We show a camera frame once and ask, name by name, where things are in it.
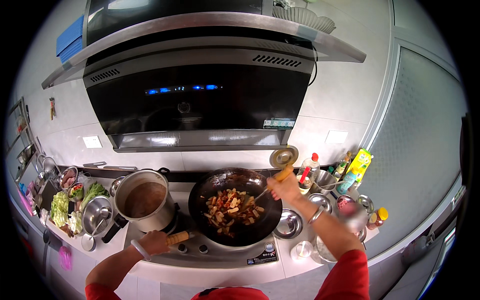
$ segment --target wooden wok handle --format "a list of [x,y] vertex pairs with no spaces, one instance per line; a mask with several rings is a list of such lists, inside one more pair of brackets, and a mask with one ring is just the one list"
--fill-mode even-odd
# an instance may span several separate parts
[[273,176],[273,178],[278,182],[282,182],[285,178],[287,178],[288,175],[290,175],[291,172],[293,172],[293,166],[292,165],[287,165],[283,170],[276,173]]
[[182,231],[182,232],[179,232],[179,233],[171,234],[171,235],[167,236],[167,241],[165,242],[165,244],[167,246],[170,246],[170,245],[173,245],[173,244],[176,244],[176,243],[180,243],[184,240],[188,240],[189,237],[190,236],[189,236],[187,231]]

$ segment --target human hand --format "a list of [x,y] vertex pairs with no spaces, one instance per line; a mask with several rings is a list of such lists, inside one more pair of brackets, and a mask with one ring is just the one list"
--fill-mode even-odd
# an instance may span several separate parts
[[143,238],[138,240],[140,246],[142,246],[149,255],[169,252],[170,248],[166,242],[167,234],[157,230],[148,232]]
[[293,172],[281,182],[274,178],[267,178],[267,184],[272,188],[272,196],[275,200],[282,198],[282,200],[294,205],[298,200],[303,199],[299,189],[299,182]]

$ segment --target red shirt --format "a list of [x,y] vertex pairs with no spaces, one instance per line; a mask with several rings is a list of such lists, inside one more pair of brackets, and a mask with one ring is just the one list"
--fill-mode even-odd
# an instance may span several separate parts
[[[87,300],[119,300],[113,290],[97,283],[85,287]],[[218,288],[208,295],[196,294],[192,300],[268,300],[255,288]],[[360,250],[349,251],[340,257],[328,274],[315,300],[369,299],[367,256]]]

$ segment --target gas stove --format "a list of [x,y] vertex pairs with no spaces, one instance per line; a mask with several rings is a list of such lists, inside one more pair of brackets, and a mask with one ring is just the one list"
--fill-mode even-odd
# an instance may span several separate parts
[[[229,247],[218,244],[196,230],[188,211],[188,193],[172,192],[178,208],[177,219],[169,234],[188,231],[190,239],[170,246],[169,253],[152,256],[152,263],[191,268],[239,268],[278,261],[275,239],[272,234],[258,243],[245,247]],[[145,233],[130,223],[124,249],[131,240],[139,240]]]

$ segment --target person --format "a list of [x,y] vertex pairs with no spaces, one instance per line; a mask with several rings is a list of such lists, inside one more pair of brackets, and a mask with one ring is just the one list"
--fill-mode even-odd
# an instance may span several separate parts
[[[294,206],[305,219],[312,221],[315,232],[324,241],[332,255],[338,260],[323,282],[315,300],[327,299],[369,299],[367,257],[358,238],[345,225],[328,213],[320,213],[317,205],[300,194],[298,182],[293,173],[278,182],[267,179],[272,187],[275,200],[283,199]],[[166,234],[150,231],[138,240],[150,254],[168,252]],[[88,274],[85,281],[87,300],[119,299],[114,293],[128,271],[144,257],[130,245],[99,263]],[[254,288],[211,288],[193,296],[192,300],[268,300],[268,297]]]

